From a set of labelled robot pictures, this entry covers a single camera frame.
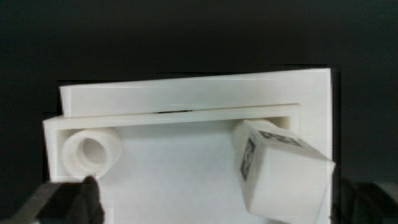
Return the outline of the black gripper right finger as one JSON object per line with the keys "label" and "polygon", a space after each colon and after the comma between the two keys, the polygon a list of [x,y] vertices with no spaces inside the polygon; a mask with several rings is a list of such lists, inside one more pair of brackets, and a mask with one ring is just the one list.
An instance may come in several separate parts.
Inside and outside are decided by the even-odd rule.
{"label": "black gripper right finger", "polygon": [[398,183],[337,181],[330,222],[398,224]]}

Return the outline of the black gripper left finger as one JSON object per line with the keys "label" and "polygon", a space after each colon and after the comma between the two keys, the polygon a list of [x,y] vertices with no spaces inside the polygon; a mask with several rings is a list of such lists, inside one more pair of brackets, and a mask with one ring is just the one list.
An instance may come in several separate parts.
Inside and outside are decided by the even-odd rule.
{"label": "black gripper left finger", "polygon": [[96,178],[44,183],[1,224],[105,224]]}

